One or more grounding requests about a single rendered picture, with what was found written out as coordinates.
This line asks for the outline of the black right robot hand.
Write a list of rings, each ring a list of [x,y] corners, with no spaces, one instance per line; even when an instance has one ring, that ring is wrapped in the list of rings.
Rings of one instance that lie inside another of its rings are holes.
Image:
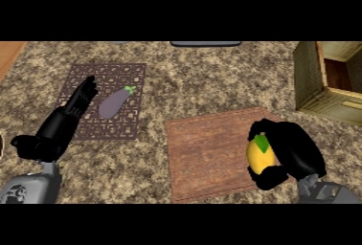
[[[261,119],[251,125],[247,140],[251,141],[260,133],[266,136],[279,160],[279,165],[266,167],[260,174],[251,167],[247,168],[251,180],[261,190],[276,187],[290,176],[300,181],[313,174],[318,177],[326,175],[321,151],[310,135],[295,122]]]

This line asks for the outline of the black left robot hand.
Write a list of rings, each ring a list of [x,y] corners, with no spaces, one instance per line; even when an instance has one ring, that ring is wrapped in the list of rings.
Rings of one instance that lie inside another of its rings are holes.
[[[16,155],[27,160],[53,162],[62,156],[74,138],[78,123],[97,94],[95,76],[84,79],[63,106],[58,106],[34,136],[18,135],[12,139]]]

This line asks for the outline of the yellow lemon with green leaf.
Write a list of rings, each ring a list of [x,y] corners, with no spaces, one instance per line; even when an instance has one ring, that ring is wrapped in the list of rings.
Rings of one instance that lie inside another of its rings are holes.
[[[260,175],[266,167],[276,165],[276,155],[264,135],[256,135],[247,144],[247,162],[253,172]]]

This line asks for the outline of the brown wooden cutting board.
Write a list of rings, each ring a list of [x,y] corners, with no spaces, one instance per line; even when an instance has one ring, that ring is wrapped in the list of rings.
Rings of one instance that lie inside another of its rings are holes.
[[[257,189],[247,171],[251,124],[282,118],[251,107],[165,122],[173,202]]]

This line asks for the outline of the pale wooden box basket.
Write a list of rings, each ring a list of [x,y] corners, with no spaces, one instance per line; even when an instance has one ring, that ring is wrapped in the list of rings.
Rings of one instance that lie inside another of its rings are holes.
[[[362,41],[300,41],[295,110],[362,126]]]

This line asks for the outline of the purple eggplant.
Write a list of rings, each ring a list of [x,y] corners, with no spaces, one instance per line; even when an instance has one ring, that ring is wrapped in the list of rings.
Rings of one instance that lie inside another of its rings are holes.
[[[136,86],[124,86],[118,91],[115,91],[102,101],[99,105],[99,116],[103,119],[111,119],[128,97],[133,95]]]

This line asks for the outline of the brown patterned placemat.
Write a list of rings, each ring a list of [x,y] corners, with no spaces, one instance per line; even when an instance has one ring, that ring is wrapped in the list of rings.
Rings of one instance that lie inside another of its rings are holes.
[[[95,76],[97,95],[80,120],[75,140],[134,140],[146,78],[145,63],[74,64],[55,106],[62,106],[75,88]]]

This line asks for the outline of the orange wooden panel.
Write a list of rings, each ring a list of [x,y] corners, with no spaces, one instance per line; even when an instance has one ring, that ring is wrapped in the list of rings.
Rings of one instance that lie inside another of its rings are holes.
[[[0,81],[12,68],[25,44],[25,41],[0,41]]]

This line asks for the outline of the dark grey flat appliance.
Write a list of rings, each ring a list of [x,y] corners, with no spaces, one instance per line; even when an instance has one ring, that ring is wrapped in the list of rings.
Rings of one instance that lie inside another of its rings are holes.
[[[170,41],[174,47],[235,47],[242,41]]]

